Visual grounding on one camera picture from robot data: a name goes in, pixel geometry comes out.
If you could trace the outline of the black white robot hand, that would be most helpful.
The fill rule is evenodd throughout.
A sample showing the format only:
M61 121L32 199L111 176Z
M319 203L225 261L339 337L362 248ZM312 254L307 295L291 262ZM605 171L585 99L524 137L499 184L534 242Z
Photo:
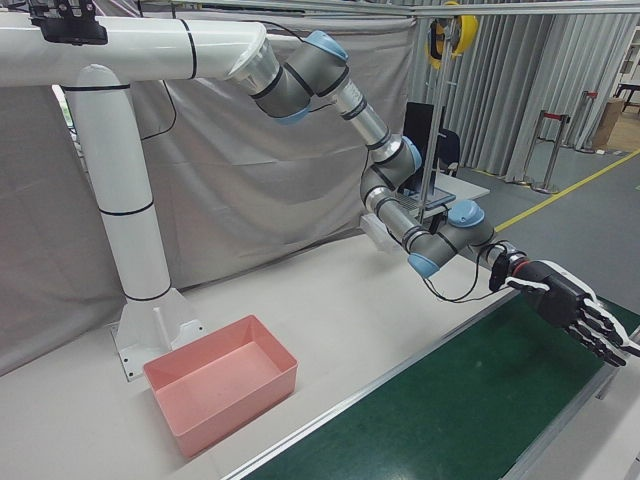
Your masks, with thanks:
M562 329L587 350L614 367L626 364L623 353L639 355L639 345L598 300L586 283L547 260L525 260L505 283L523 293L535 312Z

